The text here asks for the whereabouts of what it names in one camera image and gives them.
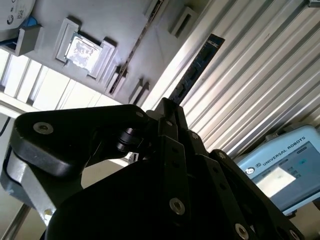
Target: touchscreen display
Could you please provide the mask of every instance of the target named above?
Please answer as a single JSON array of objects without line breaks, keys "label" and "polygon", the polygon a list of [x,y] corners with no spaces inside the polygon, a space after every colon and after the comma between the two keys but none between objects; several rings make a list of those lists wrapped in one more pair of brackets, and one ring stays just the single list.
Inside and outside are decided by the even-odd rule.
[{"label": "touchscreen display", "polygon": [[320,191],[320,153],[308,141],[252,181],[285,211]]}]

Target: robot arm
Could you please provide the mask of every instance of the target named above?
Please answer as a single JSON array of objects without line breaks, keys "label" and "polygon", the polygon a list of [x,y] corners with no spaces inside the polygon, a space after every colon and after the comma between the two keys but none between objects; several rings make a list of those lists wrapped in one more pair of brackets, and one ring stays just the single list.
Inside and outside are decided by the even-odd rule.
[{"label": "robot arm", "polygon": [[[129,166],[82,189],[85,167],[128,152]],[[146,113],[122,105],[21,115],[0,180],[38,211],[48,240],[304,239],[223,151],[206,151],[166,98]]]}]

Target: blue device casing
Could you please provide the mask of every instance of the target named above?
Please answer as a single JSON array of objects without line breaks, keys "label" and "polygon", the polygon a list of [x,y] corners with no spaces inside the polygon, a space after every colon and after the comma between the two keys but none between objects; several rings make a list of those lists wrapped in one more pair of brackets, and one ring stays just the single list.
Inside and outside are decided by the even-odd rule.
[{"label": "blue device casing", "polygon": [[320,198],[320,134],[311,125],[264,143],[237,165],[285,215]]}]

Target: screw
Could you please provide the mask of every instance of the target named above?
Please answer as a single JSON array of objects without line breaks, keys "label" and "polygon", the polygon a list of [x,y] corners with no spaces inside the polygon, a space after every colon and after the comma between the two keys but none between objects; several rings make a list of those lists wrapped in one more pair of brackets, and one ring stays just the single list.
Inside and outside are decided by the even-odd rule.
[{"label": "screw", "polygon": [[54,128],[47,122],[37,122],[33,125],[33,130],[38,134],[49,135],[54,132]]},{"label": "screw", "polygon": [[295,240],[300,240],[300,237],[293,230],[290,230],[290,233]]},{"label": "screw", "polygon": [[249,233],[248,231],[245,229],[244,226],[242,226],[239,223],[236,223],[235,226],[235,231],[236,233],[239,235],[240,238],[242,238],[243,240],[248,240],[249,239]]},{"label": "screw", "polygon": [[194,139],[198,139],[198,138],[199,138],[199,136],[198,136],[195,132],[192,133],[192,137],[193,137]]},{"label": "screw", "polygon": [[220,156],[220,158],[222,158],[222,159],[225,159],[225,158],[226,158],[226,156],[225,156],[222,152],[219,152],[219,156]]},{"label": "screw", "polygon": [[173,124],[170,121],[165,121],[169,126],[173,126]]},{"label": "screw", "polygon": [[170,208],[178,215],[185,214],[185,205],[178,198],[174,197],[169,202]]},{"label": "screw", "polygon": [[140,118],[143,118],[143,117],[144,117],[144,115],[143,115],[141,112],[139,112],[139,111],[136,111],[135,114],[137,114]]},{"label": "screw", "polygon": [[44,213],[44,215],[43,215],[44,221],[45,221],[45,223],[48,224],[52,218],[53,212],[51,211],[51,209],[46,209],[46,210],[44,210],[43,213]]}]

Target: universal robots logo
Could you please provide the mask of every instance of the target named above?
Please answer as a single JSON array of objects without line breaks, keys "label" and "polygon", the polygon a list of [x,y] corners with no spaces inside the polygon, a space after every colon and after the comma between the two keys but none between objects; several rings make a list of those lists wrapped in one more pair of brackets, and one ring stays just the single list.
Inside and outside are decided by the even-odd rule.
[{"label": "universal robots logo", "polygon": [[6,23],[7,23],[8,25],[11,25],[13,22],[14,22],[14,16],[13,16],[13,15],[10,15],[10,16],[8,17],[8,19],[6,20]]},{"label": "universal robots logo", "polygon": [[246,170],[245,170],[245,173],[250,175],[250,174],[253,174],[255,172],[255,168],[254,167],[248,167]]}]

